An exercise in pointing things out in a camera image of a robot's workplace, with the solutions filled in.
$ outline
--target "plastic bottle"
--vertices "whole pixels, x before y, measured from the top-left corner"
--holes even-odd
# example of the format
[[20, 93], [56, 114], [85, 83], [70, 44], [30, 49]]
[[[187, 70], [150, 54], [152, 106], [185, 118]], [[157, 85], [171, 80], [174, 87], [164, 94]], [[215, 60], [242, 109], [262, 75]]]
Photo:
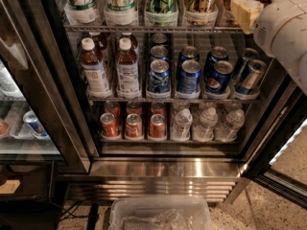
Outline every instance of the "plastic bottle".
[[222, 142], [231, 142], [237, 138], [239, 129], [243, 126], [245, 121], [244, 110], [237, 109], [230, 111], [224, 122], [217, 125], [215, 132], [215, 139]]
[[138, 63], [136, 53], [131, 48], [128, 38], [119, 40], [119, 51], [116, 54], [118, 87], [123, 93], [139, 92]]
[[81, 56], [81, 64], [92, 95], [99, 95], [99, 93], [109, 91], [110, 87], [105, 66], [96, 55], [95, 43], [93, 39], [84, 38], [82, 40], [82, 46], [83, 53]]
[[218, 115], [214, 107], [205, 109], [196, 124], [193, 132], [193, 140], [206, 142], [213, 139], [213, 129], [218, 123]]
[[185, 141], [190, 137], [190, 127], [193, 118], [189, 109], [181, 110], [174, 119], [171, 131], [171, 139], [175, 141]]

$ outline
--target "red can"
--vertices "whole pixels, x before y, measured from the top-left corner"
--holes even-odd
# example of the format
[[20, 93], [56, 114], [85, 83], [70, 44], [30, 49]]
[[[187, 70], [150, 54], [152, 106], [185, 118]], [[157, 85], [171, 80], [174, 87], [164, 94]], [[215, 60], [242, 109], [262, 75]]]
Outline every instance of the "red can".
[[150, 121], [149, 136], [153, 138], [163, 138], [166, 136], [165, 117], [161, 114], [154, 114]]
[[105, 112], [112, 113], [118, 124], [121, 123], [121, 105], [115, 101], [106, 101]]
[[115, 137], [120, 134], [118, 122], [112, 113], [104, 113], [100, 117], [100, 124], [102, 126], [103, 135], [106, 137]]
[[164, 117], [166, 117], [165, 103], [161, 103], [161, 102], [154, 102], [154, 103], [152, 103], [151, 115], [153, 116], [154, 114], [161, 114]]
[[128, 102], [127, 103], [127, 106], [126, 106], [127, 115], [138, 114], [142, 116], [142, 111], [143, 111], [142, 103], [140, 102]]
[[138, 114], [130, 114], [126, 119], [126, 135], [130, 138], [140, 137], [143, 133], [142, 119]]

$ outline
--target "white bottle cap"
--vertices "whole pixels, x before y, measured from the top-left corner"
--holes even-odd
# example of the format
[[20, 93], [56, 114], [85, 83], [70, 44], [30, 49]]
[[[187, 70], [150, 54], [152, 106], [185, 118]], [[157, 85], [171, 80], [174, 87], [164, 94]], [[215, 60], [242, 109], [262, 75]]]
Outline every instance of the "white bottle cap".
[[128, 38], [122, 38], [119, 40], [119, 47], [121, 50], [129, 50], [131, 48], [131, 41]]
[[92, 50], [95, 48], [95, 43], [92, 38], [86, 37], [82, 40], [84, 50]]

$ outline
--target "plastic container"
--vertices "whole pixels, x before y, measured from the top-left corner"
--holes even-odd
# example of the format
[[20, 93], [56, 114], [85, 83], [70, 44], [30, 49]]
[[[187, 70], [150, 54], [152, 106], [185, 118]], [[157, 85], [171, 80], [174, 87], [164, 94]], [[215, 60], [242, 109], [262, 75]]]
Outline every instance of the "plastic container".
[[200, 196], [155, 195], [139, 198], [122, 198], [113, 202], [108, 230], [121, 230], [126, 218], [154, 218], [168, 210], [176, 210], [187, 219], [189, 228], [210, 230], [212, 228], [207, 202]]

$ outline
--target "soda can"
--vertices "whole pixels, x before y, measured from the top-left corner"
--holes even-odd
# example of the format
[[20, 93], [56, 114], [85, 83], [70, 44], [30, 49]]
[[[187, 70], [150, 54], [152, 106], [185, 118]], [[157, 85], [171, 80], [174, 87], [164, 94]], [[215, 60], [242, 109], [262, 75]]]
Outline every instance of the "soda can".
[[220, 60], [214, 64], [205, 86], [207, 92], [223, 94], [229, 85], [233, 66], [228, 61]]
[[142, 116], [143, 106], [140, 102], [128, 102], [126, 106], [126, 114], [137, 114]]
[[210, 72], [213, 70], [214, 65], [217, 61], [220, 60], [228, 60], [228, 53], [226, 48], [221, 46], [216, 46], [209, 51], [207, 55], [206, 62], [204, 64], [203, 73], [204, 73], [204, 80], [207, 81], [210, 75]]
[[165, 117], [161, 114], [154, 114], [150, 121], [149, 136], [163, 138], [166, 136]]
[[238, 86], [236, 87], [236, 92], [243, 95], [250, 94], [266, 70], [267, 65], [265, 62], [259, 59], [251, 59], [242, 73]]
[[121, 123], [121, 105], [115, 101], [106, 101], [105, 112], [112, 113], [118, 124]]
[[251, 48], [246, 48], [242, 51], [242, 54], [238, 57], [237, 63], [233, 69], [232, 82], [234, 85], [237, 85], [241, 75], [248, 65], [248, 61], [251, 59], [258, 58], [258, 52]]
[[169, 51], [164, 46], [154, 46], [151, 49], [151, 62], [155, 59], [169, 61]]
[[33, 111], [28, 111], [23, 116], [23, 122], [25, 122], [38, 136], [48, 136], [45, 128]]
[[198, 92], [201, 78], [201, 66], [194, 60], [186, 60], [179, 68], [177, 92], [194, 94]]
[[170, 91], [171, 69], [169, 63], [156, 59], [151, 63], [148, 88], [152, 93], [167, 93]]
[[142, 119], [138, 114], [130, 114], [127, 116], [125, 133], [128, 137], [140, 137], [143, 133], [142, 128]]
[[112, 113], [106, 112], [100, 117], [100, 124], [103, 135], [106, 137], [115, 137], [120, 134], [118, 122]]
[[161, 114], [166, 117], [165, 103], [153, 102], [151, 105], [151, 116], [153, 116], [154, 114]]
[[169, 45], [169, 39], [167, 38], [167, 35], [165, 34], [153, 34], [151, 36], [151, 48], [154, 46], [164, 46], [168, 48]]

